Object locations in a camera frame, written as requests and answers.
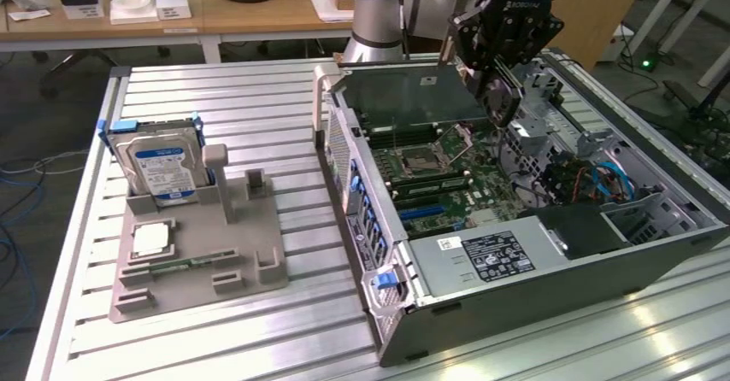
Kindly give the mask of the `white box with black label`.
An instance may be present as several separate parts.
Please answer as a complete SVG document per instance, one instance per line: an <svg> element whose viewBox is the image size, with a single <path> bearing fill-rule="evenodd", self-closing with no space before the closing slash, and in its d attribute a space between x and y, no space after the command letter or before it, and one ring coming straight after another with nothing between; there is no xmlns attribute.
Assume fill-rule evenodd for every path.
<svg viewBox="0 0 730 381"><path fill-rule="evenodd" d="M70 20L94 19L104 16L100 0L60 0L60 4Z"/></svg>

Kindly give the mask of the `white paper stack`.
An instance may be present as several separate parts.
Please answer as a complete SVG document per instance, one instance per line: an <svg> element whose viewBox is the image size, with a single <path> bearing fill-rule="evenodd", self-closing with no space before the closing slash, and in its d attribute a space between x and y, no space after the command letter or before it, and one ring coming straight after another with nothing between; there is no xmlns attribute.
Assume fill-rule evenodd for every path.
<svg viewBox="0 0 730 381"><path fill-rule="evenodd" d="M325 23L354 21L354 11L338 9L334 0L310 0L310 2L315 9L318 18Z"/></svg>

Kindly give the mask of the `open dark PC case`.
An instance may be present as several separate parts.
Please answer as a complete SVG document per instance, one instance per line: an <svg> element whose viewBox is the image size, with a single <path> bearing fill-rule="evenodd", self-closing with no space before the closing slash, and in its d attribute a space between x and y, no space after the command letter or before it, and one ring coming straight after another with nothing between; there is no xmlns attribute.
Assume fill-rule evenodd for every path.
<svg viewBox="0 0 730 381"><path fill-rule="evenodd" d="M628 296L730 238L730 194L586 71L549 51L511 71L522 82L522 99L548 99L581 132L573 160L549 165L535 179L517 178L546 198L513 220L537 219L544 226L533 214L538 208L580 203L601 206L665 193L701 227L649 243L626 242L629 248L605 254L568 258L569 263L561 267L451 296L431 296L414 263L411 241L419 238L409 238L405 231L367 137L375 129L391 128L391 116L398 129L485 121L499 130L501 144L506 127L497 127L486 117L453 66L441 66L429 59L318 66L315 144L382 366L430 357L483 337ZM351 159L357 160L362 178L358 192L350 191ZM365 194L381 227L375 246L370 243L373 228L366 228L366 213L361 211ZM554 231L545 229L566 255L568 245ZM375 250L381 243L387 245L387 254L378 265ZM373 278L387 271L397 273L399 284L377 290Z"/></svg>

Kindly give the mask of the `white table frame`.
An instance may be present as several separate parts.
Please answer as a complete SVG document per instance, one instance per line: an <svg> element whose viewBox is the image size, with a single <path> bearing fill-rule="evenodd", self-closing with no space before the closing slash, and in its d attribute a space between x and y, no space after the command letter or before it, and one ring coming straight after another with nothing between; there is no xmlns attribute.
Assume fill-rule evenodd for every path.
<svg viewBox="0 0 730 381"><path fill-rule="evenodd" d="M653 90L657 90L660 87L658 82L652 79L649 76L640 74L633 66L633 58L636 57L637 50L642 45L648 35L650 34L652 29L656 26L656 23L660 21L661 16L664 15L666 9L669 8L673 0L658 0L654 8L652 9L646 20L644 21L640 30L634 33L633 39L628 44L625 51L622 52L621 57L629 62L629 73L641 76L644 79L648 79L652 82L652 86L646 89L637 91L634 94L628 96L628 98L636 97L644 93L648 93ZM657 57L657 63L662 62L665 58L670 56L672 48L676 43L680 41L681 36L690 27L693 21L700 15L706 3L710 0L693 0L689 4L689 8L684 13L673 20L673 23L668 26L665 35L656 41L656 48L648 53L649 56Z"/></svg>

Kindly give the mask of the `tall metal disk bay cage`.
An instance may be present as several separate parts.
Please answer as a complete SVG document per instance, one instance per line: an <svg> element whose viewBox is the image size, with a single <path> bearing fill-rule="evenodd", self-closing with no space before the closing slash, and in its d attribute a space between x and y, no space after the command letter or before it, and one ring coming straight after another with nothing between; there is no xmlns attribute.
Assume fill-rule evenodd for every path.
<svg viewBox="0 0 730 381"><path fill-rule="evenodd" d="M506 127L499 165L514 178L535 179L552 164L577 157L581 132L544 97L525 97Z"/></svg>

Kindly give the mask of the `white flat box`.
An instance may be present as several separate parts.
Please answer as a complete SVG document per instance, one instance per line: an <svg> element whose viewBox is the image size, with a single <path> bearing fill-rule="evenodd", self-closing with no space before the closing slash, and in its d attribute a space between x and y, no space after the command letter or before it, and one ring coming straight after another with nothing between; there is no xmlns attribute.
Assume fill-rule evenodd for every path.
<svg viewBox="0 0 730 381"><path fill-rule="evenodd" d="M110 21L112 25L128 25L159 21L155 8L142 10L111 9Z"/></svg>

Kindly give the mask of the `black plastic shroud box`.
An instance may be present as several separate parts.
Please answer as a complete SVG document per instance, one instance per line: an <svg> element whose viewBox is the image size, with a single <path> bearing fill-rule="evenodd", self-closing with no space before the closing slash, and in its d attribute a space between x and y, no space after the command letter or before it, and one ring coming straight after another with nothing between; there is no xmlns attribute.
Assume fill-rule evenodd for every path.
<svg viewBox="0 0 730 381"><path fill-rule="evenodd" d="M630 247L604 217L598 205L550 206L535 209L533 214L568 245L565 253L572 260Z"/></svg>

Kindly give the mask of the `wooden cabinet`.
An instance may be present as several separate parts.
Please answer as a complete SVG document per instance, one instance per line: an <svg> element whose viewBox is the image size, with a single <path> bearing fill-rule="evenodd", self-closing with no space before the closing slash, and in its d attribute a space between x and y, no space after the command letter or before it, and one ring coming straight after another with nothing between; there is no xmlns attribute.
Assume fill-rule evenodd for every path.
<svg viewBox="0 0 730 381"><path fill-rule="evenodd" d="M574 59L592 67L632 3L633 0L554 0L552 12L565 26L545 48L557 47L568 51ZM534 17L538 17L537 11L511 10L499 22L502 56L510 67L515 65L511 51L522 23Z"/></svg>

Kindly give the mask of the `black floor equipment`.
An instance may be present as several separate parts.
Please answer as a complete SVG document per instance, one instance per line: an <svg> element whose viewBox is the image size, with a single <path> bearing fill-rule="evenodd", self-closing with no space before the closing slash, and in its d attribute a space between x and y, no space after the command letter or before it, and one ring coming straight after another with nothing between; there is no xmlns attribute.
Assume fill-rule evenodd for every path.
<svg viewBox="0 0 730 381"><path fill-rule="evenodd" d="M685 110L672 116L672 132L686 145L698 146L714 161L730 166L730 111L716 107L722 91L730 85L730 72L700 101L677 81L665 80L664 96L677 99Z"/></svg>

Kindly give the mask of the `metal socket cover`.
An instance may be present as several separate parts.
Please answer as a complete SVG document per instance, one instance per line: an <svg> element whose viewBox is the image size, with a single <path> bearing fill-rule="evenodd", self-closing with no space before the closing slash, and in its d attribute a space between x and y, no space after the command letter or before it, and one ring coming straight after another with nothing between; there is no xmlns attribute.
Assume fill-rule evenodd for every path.
<svg viewBox="0 0 730 381"><path fill-rule="evenodd" d="M471 131L461 124L453 125L439 136L435 145L447 156L459 156L474 146Z"/></svg>

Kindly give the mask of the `white control box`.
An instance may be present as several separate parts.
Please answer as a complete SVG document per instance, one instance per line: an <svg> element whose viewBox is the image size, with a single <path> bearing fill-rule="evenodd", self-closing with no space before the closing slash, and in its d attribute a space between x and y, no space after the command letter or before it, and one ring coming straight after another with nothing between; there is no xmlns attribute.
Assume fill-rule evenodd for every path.
<svg viewBox="0 0 730 381"><path fill-rule="evenodd" d="M626 25L621 24L617 27L602 55L602 60L605 62L614 62L618 60L628 44L633 39L633 35L634 31Z"/></svg>

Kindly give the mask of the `graphics card with fan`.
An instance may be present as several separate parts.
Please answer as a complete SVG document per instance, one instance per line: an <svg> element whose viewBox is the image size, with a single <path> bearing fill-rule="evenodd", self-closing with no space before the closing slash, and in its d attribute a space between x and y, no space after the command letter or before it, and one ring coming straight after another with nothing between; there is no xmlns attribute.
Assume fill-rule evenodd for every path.
<svg viewBox="0 0 730 381"><path fill-rule="evenodd" d="M438 64L441 66L446 65L457 68L469 93L483 106L486 117L497 127L506 127L514 118L522 102L523 86L519 79L514 76L506 58L502 56L501 46L503 45L503 41L499 40L498 42L495 69L487 73L474 73L466 68L459 58L453 53L453 42L449 31L450 22L438 57Z"/></svg>

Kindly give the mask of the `hard disk in blue caddy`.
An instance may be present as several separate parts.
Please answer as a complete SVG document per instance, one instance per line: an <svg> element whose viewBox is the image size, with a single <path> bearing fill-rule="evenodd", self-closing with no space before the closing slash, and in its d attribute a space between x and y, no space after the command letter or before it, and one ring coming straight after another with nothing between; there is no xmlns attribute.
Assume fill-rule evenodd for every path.
<svg viewBox="0 0 730 381"><path fill-rule="evenodd" d="M178 120L98 122L99 138L120 164L132 196L151 196L162 208L199 201L198 189L211 183L202 128L197 113Z"/></svg>

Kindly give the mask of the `green motherboard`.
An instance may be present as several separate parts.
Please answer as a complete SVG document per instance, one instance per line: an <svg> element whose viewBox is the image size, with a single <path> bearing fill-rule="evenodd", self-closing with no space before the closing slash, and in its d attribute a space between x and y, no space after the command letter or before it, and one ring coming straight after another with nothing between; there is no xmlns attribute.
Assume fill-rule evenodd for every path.
<svg viewBox="0 0 730 381"><path fill-rule="evenodd" d="M474 146L459 156L450 157L437 147L435 141L455 124L466 126L471 131ZM398 129L395 151L393 127L375 129L367 137L367 143L393 202L410 198L397 197L397 192L393 191L395 185L423 178L469 178L469 187L465 190L429 195L439 196L441 205L446 206L443 214L407 221L399 219L411 239L513 220L546 198L545 193L529 187L526 182L519 182L498 165L498 148L502 146L499 130L485 121L403 127ZM434 148L446 167L441 173L411 177L405 172L401 150L427 144Z"/></svg>

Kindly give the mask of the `grey power supply unit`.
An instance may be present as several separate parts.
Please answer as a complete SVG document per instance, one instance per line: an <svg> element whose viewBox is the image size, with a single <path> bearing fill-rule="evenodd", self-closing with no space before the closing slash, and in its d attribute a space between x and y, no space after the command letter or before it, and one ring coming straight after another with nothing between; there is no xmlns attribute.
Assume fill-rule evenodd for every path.
<svg viewBox="0 0 730 381"><path fill-rule="evenodd" d="M429 294L451 296L569 263L537 219L513 220L411 241Z"/></svg>

